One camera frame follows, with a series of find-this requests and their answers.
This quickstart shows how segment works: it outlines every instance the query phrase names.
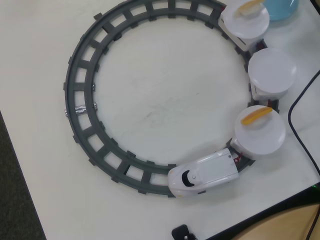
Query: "orange handle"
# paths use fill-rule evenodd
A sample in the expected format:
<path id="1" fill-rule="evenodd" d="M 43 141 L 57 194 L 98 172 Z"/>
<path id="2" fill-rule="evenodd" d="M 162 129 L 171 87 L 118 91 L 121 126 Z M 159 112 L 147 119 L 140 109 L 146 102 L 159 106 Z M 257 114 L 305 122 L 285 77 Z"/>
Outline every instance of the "orange handle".
<path id="1" fill-rule="evenodd" d="M 267 115 L 268 113 L 272 112 L 272 108 L 271 107 L 263 107 L 260 108 L 252 113 L 250 113 L 248 116 L 246 116 L 244 119 L 241 120 L 241 123 L 243 125 L 249 125 L 252 124 L 255 120 L 263 117 L 264 115 Z"/>
<path id="2" fill-rule="evenodd" d="M 238 8 L 238 11 L 245 11 L 251 7 L 253 7 L 256 4 L 261 4 L 263 3 L 265 0 L 252 0 L 252 1 L 248 1 L 245 4 L 243 4 L 241 7 Z"/>

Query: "white cylindrical container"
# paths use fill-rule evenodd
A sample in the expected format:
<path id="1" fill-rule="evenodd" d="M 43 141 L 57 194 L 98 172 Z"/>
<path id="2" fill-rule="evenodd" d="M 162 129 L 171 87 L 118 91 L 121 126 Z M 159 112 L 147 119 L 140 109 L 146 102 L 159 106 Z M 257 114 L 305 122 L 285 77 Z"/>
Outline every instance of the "white cylindrical container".
<path id="1" fill-rule="evenodd" d="M 264 107 L 256 105 L 246 108 L 238 115 L 234 124 L 234 134 L 230 144 L 250 159 L 274 153 L 286 138 L 284 121 L 275 110 L 249 125 L 241 123 L 246 116 Z"/>
<path id="2" fill-rule="evenodd" d="M 248 74 L 254 100 L 276 100 L 294 84 L 297 66 L 284 52 L 265 48 L 253 54 Z"/>
<path id="3" fill-rule="evenodd" d="M 241 16 L 237 10 L 250 0 L 230 2 L 221 13 L 218 25 L 243 51 L 248 51 L 260 41 L 269 26 L 270 16 L 265 6 L 260 3 L 260 11 L 254 16 Z"/>

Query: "gray plastic track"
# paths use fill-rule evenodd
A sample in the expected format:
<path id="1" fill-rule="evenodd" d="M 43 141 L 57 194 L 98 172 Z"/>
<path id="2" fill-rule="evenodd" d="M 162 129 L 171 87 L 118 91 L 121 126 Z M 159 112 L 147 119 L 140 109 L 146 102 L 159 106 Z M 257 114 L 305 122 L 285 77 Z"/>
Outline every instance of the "gray plastic track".
<path id="1" fill-rule="evenodd" d="M 176 0 L 167 1 L 168 8 L 161 9 L 153 8 L 152 3 L 156 2 L 156 0 L 125 1 L 103 15 L 99 13 L 94 16 L 96 22 L 81 37 L 80 42 L 78 43 L 72 57 L 68 62 L 69 67 L 63 89 L 65 91 L 66 115 L 74 133 L 73 138 L 76 143 L 80 144 L 85 153 L 88 155 L 89 161 L 94 166 L 98 166 L 106 174 L 111 176 L 113 181 L 117 183 L 123 183 L 131 188 L 134 188 L 138 190 L 139 193 L 152 193 L 174 197 L 168 186 L 151 184 L 150 179 L 152 174 L 167 175 L 169 170 L 174 168 L 176 165 L 157 165 L 152 161 L 142 161 L 138 159 L 134 153 L 122 150 L 118 146 L 118 143 L 113 138 L 110 138 L 105 132 L 103 123 L 99 121 L 97 117 L 93 101 L 93 89 L 95 87 L 94 77 L 95 73 L 99 70 L 98 62 L 100 58 L 108 52 L 108 46 L 113 41 L 120 39 L 122 37 L 122 33 L 126 29 L 137 27 L 141 21 L 154 21 L 157 19 L 157 17 L 161 16 L 168 16 L 169 18 L 184 16 L 190 21 L 194 21 L 195 19 L 203 21 L 207 27 L 211 29 L 216 28 L 222 32 L 221 28 L 218 26 L 218 18 L 225 8 L 223 3 L 215 0 L 190 0 L 190 9 L 184 9 L 176 8 Z M 198 12 L 197 9 L 199 4 L 213 8 L 212 13 L 210 15 L 206 15 Z M 133 16 L 131 9 L 143 5 L 146 8 L 146 12 Z M 114 27 L 111 24 L 111 20 L 121 15 L 124 15 L 126 20 Z M 101 29 L 106 31 L 108 34 L 101 42 L 98 42 L 94 40 L 94 37 Z M 228 36 L 226 36 L 224 32 L 222 32 L 222 35 L 224 38 L 228 39 Z M 82 60 L 82 56 L 84 55 L 88 46 L 94 48 L 95 52 L 93 53 L 90 61 Z M 245 62 L 244 66 L 245 68 L 248 68 L 247 66 L 249 59 L 251 58 L 251 54 L 249 52 L 243 52 L 237 47 L 236 51 L 238 54 L 242 55 Z M 76 82 L 78 68 L 86 69 L 85 81 L 81 84 Z M 79 119 L 75 111 L 76 91 L 84 91 L 86 113 L 91 123 L 91 126 L 85 130 L 81 129 Z M 104 144 L 103 147 L 98 151 L 95 151 L 88 142 L 88 138 L 93 135 L 97 135 Z M 115 154 L 122 160 L 117 169 L 104 161 L 104 157 L 109 153 Z M 143 170 L 141 181 L 126 175 L 130 166 Z"/>

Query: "black cable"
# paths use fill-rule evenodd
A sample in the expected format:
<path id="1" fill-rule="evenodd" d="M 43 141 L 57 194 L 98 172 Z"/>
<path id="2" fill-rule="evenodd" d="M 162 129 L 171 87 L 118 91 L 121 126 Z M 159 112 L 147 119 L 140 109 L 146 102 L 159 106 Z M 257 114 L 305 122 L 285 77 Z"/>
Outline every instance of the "black cable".
<path id="1" fill-rule="evenodd" d="M 319 215 L 320 215 L 320 206 L 319 206 L 319 208 L 318 208 L 318 211 L 316 212 L 315 218 L 314 218 L 314 220 L 313 220 L 313 223 L 312 223 L 312 225 L 311 225 L 311 227 L 310 227 L 310 230 L 309 230 L 308 235 L 306 236 L 306 239 L 305 239 L 305 240 L 309 240 L 309 239 L 310 239 L 311 234 L 312 234 L 312 231 L 314 230 L 315 225 L 317 224 L 317 220 L 318 220 L 318 218 L 319 218 Z"/>
<path id="2" fill-rule="evenodd" d="M 300 93 L 300 95 L 298 96 L 298 98 L 294 101 L 294 103 L 292 104 L 292 106 L 290 107 L 290 110 L 289 110 L 289 113 L 288 113 L 288 122 L 289 122 L 289 125 L 290 125 L 290 128 L 292 129 L 296 139 L 298 140 L 298 142 L 301 144 L 301 146 L 303 147 L 303 149 L 305 150 L 306 154 L 309 156 L 309 158 L 311 159 L 316 171 L 318 172 L 319 176 L 320 176 L 320 170 L 319 170 L 319 167 L 317 165 L 317 163 L 315 162 L 314 158 L 312 157 L 312 155 L 310 154 L 310 152 L 308 151 L 308 149 L 306 148 L 305 144 L 302 142 L 302 140 L 300 139 L 297 131 L 295 130 L 294 126 L 292 125 L 292 122 L 291 122 L 291 113 L 294 109 L 294 107 L 297 105 L 297 103 L 300 101 L 300 99 L 302 98 L 302 96 L 305 94 L 305 92 L 308 90 L 308 88 L 311 86 L 311 84 L 316 80 L 316 78 L 320 75 L 320 70 L 313 76 L 313 78 L 311 79 L 311 81 L 307 84 L 307 86 L 303 89 L 303 91 Z M 320 215 L 320 207 L 315 215 L 315 218 L 313 220 L 313 223 L 311 225 L 311 228 L 308 232 L 308 235 L 306 236 L 306 239 L 305 240 L 309 240 L 310 239 L 310 236 L 312 234 L 312 231 L 314 230 L 315 228 L 315 225 L 317 223 L 317 220 L 319 218 L 319 215 Z"/>
<path id="3" fill-rule="evenodd" d="M 289 125 L 292 129 L 292 132 L 294 133 L 296 139 L 299 141 L 299 143 L 301 144 L 301 146 L 303 147 L 303 149 L 305 150 L 306 154 L 308 154 L 309 158 L 311 159 L 316 171 L 318 172 L 319 176 L 320 176 L 320 169 L 318 167 L 318 165 L 316 164 L 314 158 L 311 156 L 310 152 L 308 151 L 308 149 L 306 148 L 306 146 L 304 145 L 304 143 L 301 141 L 298 133 L 296 132 L 294 126 L 292 125 L 291 122 L 291 113 L 292 110 L 294 109 L 294 107 L 297 105 L 297 103 L 300 101 L 300 99 L 302 98 L 302 96 L 305 94 L 305 92 L 308 90 L 308 88 L 310 87 L 310 85 L 316 80 L 316 78 L 320 75 L 320 70 L 313 76 L 313 78 L 311 79 L 311 81 L 308 83 L 308 85 L 303 89 L 303 91 L 300 93 L 300 95 L 298 96 L 298 98 L 294 101 L 294 103 L 292 104 L 292 106 L 290 107 L 289 113 L 288 113 L 288 122 Z"/>

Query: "wooden surface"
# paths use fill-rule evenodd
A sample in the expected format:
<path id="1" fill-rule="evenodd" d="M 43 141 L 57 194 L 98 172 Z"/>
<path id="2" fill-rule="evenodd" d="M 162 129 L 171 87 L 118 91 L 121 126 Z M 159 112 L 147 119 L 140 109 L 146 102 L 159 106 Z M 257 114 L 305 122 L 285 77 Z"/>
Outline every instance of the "wooden surface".
<path id="1" fill-rule="evenodd" d="M 310 205 L 280 212 L 240 233 L 233 240 L 304 240 L 315 219 L 319 205 Z M 320 239 L 320 220 L 310 240 Z"/>

